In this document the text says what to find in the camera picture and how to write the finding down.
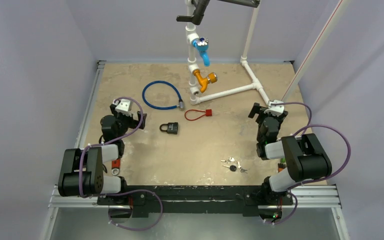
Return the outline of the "blue cable lock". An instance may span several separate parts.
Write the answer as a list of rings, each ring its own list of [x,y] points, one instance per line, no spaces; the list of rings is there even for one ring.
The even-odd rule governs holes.
[[[171,98],[170,96],[167,96],[166,92],[163,93],[147,93],[147,90],[154,86],[154,85],[166,85],[170,87],[177,96],[177,104],[174,105],[168,105]],[[170,82],[164,81],[164,80],[155,80],[150,83],[148,83],[142,90],[141,97],[143,102],[150,108],[155,110],[173,110],[173,109],[179,109],[180,111],[185,110],[185,103],[182,99],[182,96],[179,92],[179,90]]]

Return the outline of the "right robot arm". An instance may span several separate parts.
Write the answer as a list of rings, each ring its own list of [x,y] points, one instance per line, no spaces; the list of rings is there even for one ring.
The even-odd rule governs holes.
[[[281,124],[288,114],[277,116],[267,107],[254,103],[248,117],[252,119],[255,115],[258,124],[257,156],[262,160],[284,158],[286,163],[284,170],[264,179],[258,194],[264,202],[274,203],[297,183],[331,175],[331,161],[314,133],[285,136],[278,140]]]

